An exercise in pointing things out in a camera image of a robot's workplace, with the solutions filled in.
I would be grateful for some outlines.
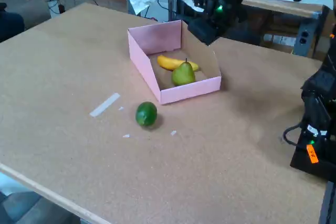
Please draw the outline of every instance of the paper scrap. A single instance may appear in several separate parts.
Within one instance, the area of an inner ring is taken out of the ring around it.
[[[90,115],[93,116],[94,118],[98,115],[100,115],[105,109],[107,109],[112,103],[114,103],[120,95],[118,93],[114,93],[111,95],[106,101],[104,101],[101,105],[95,108]]]

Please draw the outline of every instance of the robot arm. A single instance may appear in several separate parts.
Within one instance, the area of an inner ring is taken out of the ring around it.
[[[241,8],[243,0],[194,0],[202,8],[201,18],[194,19],[188,25],[189,31],[207,45],[220,37],[236,20],[246,18]]]

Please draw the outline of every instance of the white tape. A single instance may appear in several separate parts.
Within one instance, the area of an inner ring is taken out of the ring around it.
[[[308,124],[307,130],[310,131],[311,133],[318,135],[319,132],[317,131],[317,129],[315,129],[314,127],[312,127],[310,124]],[[327,134],[327,131],[320,131],[321,132],[321,136],[325,136]]]
[[[100,115],[105,109],[107,109],[112,103],[114,103],[120,95],[118,93],[114,93],[113,95],[110,96],[109,99],[104,101],[101,105],[95,108],[90,115],[93,116],[94,118],[98,115]]]

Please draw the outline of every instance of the cork table surface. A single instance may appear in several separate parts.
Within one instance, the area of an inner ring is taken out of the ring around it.
[[[219,39],[222,90],[161,106],[128,52],[152,22],[84,4],[0,44],[0,171],[92,223],[317,223],[326,182],[280,136],[320,63]]]

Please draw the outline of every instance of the banana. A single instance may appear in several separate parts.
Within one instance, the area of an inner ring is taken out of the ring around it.
[[[179,67],[184,62],[184,60],[168,58],[163,55],[159,55],[157,58],[158,58],[157,62],[160,65],[160,67],[165,68],[167,70],[174,70],[175,68]],[[193,63],[191,61],[188,61],[188,62],[191,64],[194,71],[197,71],[199,69],[199,66],[196,63]]]

